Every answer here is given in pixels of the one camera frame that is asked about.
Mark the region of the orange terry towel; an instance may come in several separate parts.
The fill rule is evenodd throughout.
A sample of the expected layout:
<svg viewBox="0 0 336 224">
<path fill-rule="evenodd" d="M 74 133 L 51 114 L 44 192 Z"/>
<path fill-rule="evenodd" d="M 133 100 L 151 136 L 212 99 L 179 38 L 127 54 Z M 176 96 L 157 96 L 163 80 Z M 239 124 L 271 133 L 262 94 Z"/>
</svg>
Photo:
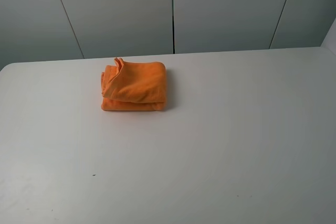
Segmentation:
<svg viewBox="0 0 336 224">
<path fill-rule="evenodd" d="M 101 73 L 104 111 L 163 111 L 167 102 L 166 68 L 161 62 L 134 63 L 114 58 Z"/>
</svg>

